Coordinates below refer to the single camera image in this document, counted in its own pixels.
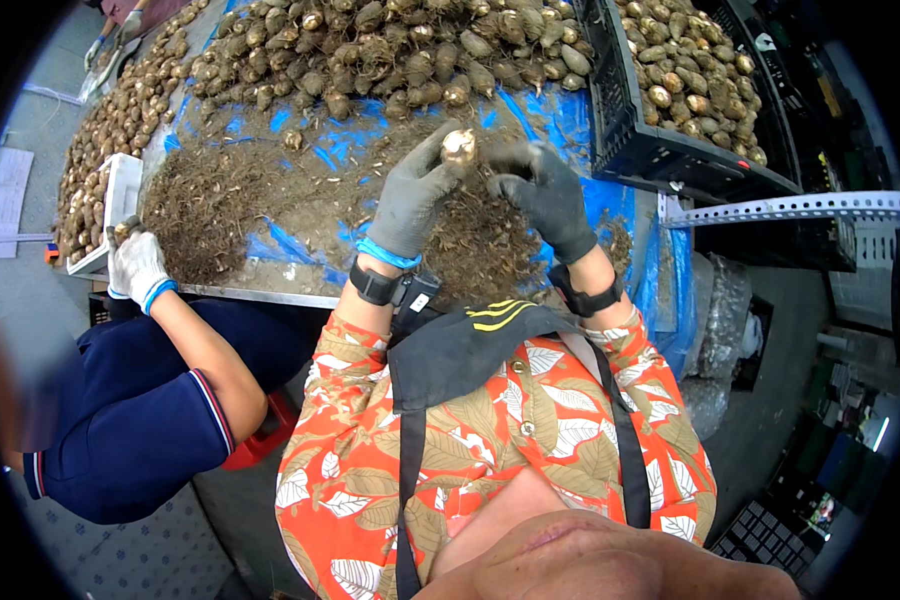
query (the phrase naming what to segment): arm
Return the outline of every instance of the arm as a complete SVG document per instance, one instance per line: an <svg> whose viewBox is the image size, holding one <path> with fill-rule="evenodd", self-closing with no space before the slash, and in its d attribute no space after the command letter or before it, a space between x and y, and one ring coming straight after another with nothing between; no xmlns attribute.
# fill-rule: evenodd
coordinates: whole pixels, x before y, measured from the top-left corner
<svg viewBox="0 0 900 600"><path fill-rule="evenodd" d="M187 367L207 378L237 444L251 437L267 412L267 399L236 350L173 290L159 294L149 311Z"/></svg>

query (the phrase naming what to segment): hand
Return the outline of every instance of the hand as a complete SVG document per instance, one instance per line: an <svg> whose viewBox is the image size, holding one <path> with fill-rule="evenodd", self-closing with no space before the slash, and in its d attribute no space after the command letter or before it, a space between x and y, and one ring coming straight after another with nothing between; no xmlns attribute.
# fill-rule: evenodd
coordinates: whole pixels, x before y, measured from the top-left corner
<svg viewBox="0 0 900 600"><path fill-rule="evenodd" d="M144 11L141 8L134 8L123 21L123 26L117 31L117 45L122 46L133 40L134 35L140 31L140 23L143 18Z"/></svg>
<svg viewBox="0 0 900 600"><path fill-rule="evenodd" d="M114 227L106 228L106 237L114 243ZM150 315L150 307L157 296L167 290L177 290L177 282L170 278L163 265L163 250L156 236L143 230L142 224L117 248L109 269L110 282L116 282L118 287L125 286L123 289L144 315Z"/></svg>
<svg viewBox="0 0 900 600"><path fill-rule="evenodd" d="M89 72L90 64L93 63L93 60L96 59L97 54L100 54L100 47L104 45L104 37L101 35L97 39L93 40L93 43L90 44L90 49L87 50L87 53L83 55L83 70Z"/></svg>
<svg viewBox="0 0 900 600"><path fill-rule="evenodd" d="M409 268L419 261L420 251L434 228L442 201L464 176L464 169L455 163L444 162L434 168L440 160L444 138L460 128L456 119L447 121L386 176L380 203L366 236L396 260L375 254L376 258L401 268Z"/></svg>
<svg viewBox="0 0 900 600"><path fill-rule="evenodd" d="M573 264L597 244L580 178L553 150L528 142L495 146L486 156L501 173L486 183L490 194L506 198L527 215L530 226L553 246L557 260Z"/></svg>

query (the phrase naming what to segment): metal rack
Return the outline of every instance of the metal rack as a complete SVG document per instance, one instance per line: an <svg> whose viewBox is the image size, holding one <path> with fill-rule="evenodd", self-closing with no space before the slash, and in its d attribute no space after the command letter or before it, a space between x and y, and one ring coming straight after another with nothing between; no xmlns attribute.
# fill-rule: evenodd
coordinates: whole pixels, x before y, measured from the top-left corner
<svg viewBox="0 0 900 600"><path fill-rule="evenodd" d="M828 217L900 219L900 192L835 192L785 198L755 199L685 210L677 196L657 192L660 226L667 229L727 223Z"/></svg>

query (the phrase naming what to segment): wrist strap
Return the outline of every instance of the wrist strap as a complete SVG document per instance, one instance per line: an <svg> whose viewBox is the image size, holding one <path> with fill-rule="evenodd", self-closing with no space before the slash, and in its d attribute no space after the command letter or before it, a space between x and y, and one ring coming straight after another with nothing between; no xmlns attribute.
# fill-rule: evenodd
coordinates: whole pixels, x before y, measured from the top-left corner
<svg viewBox="0 0 900 600"><path fill-rule="evenodd" d="M377 260L382 260L387 264L393 265L398 269L411 269L420 264L420 260L423 258L423 254L418 254L414 258L404 258L403 256L397 256L393 252L384 249L383 247L377 246L377 243L374 242L369 237L364 237L359 242L357 242L357 250L370 255Z"/></svg>

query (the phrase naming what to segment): plastic bag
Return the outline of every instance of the plastic bag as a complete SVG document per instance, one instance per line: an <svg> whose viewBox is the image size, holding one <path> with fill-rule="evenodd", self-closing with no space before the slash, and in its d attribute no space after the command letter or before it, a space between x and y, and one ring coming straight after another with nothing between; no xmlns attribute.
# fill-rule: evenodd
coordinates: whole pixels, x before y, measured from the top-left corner
<svg viewBox="0 0 900 600"><path fill-rule="evenodd" d="M731 397L731 379L687 377L676 384L690 424L702 442L720 429Z"/></svg>
<svg viewBox="0 0 900 600"><path fill-rule="evenodd" d="M713 263L713 296L700 343L699 376L731 378L740 357L753 289L744 265L718 254L711 254L710 262Z"/></svg>
<svg viewBox="0 0 900 600"><path fill-rule="evenodd" d="M713 263L710 259L693 252L690 257L691 269L693 269L693 284L696 290L696 334L690 349L687 350L686 363L683 366L683 377L696 376L700 370L700 346L704 342L704 334L707 332L707 318L710 314L710 300L713 297Z"/></svg>

